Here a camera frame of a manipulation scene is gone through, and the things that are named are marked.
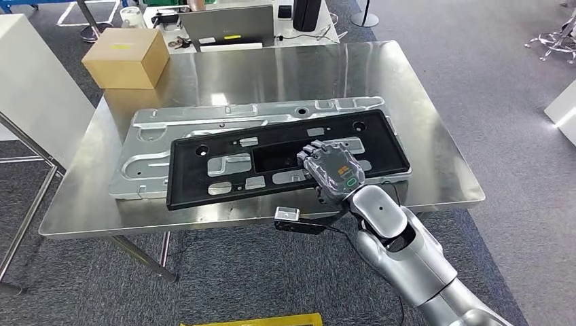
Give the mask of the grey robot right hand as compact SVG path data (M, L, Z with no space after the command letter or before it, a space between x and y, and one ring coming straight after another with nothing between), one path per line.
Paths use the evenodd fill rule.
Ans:
M359 161L342 143L314 140L296 154L307 178L317 182L321 201L342 204L365 185L365 172Z

